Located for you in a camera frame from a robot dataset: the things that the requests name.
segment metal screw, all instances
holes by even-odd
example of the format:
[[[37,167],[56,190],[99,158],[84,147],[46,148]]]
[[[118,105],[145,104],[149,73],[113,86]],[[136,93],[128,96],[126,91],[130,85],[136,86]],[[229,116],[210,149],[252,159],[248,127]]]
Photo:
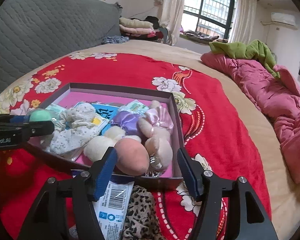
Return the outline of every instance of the metal screw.
[[[241,183],[246,183],[247,182],[247,179],[245,177],[239,177],[239,181]]]
[[[89,171],[82,171],[80,173],[81,177],[88,177],[90,175],[90,172]]]
[[[203,174],[207,177],[211,177],[213,175],[212,171],[204,171]]]
[[[56,178],[54,178],[54,177],[51,177],[51,178],[49,178],[48,180],[47,180],[47,182],[49,183],[49,184],[52,184],[52,183],[54,183],[56,181]]]

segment barcode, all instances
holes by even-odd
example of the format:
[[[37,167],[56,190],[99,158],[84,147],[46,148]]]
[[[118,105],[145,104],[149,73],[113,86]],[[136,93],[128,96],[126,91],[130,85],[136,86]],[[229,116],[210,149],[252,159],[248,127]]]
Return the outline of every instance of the barcode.
[[[108,207],[118,209],[118,210],[123,210],[124,209],[123,202],[125,201],[126,195],[127,195],[126,186],[113,185],[111,187]]]

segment air conditioner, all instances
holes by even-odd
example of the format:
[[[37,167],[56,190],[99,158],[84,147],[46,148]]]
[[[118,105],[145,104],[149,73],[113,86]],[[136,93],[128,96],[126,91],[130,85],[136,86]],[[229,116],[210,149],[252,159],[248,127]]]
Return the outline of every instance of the air conditioner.
[[[271,22],[261,22],[262,25],[278,25],[292,30],[297,30],[296,18],[292,14],[286,13],[271,13]]]

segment pink satin bow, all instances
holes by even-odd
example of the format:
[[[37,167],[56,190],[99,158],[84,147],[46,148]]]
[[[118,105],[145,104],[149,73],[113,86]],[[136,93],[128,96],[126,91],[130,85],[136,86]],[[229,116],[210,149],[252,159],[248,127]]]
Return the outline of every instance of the pink satin bow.
[[[163,106],[157,106],[156,108],[149,109],[145,113],[146,120],[152,125],[167,129],[170,134],[173,129],[173,122],[170,114]]]

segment green ball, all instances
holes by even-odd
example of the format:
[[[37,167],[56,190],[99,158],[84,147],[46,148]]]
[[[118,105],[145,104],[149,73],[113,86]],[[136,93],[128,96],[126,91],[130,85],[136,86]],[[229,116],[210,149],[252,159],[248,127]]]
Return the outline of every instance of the green ball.
[[[49,111],[47,110],[37,110],[31,113],[29,121],[30,122],[39,122],[39,121],[51,121],[52,117]]]

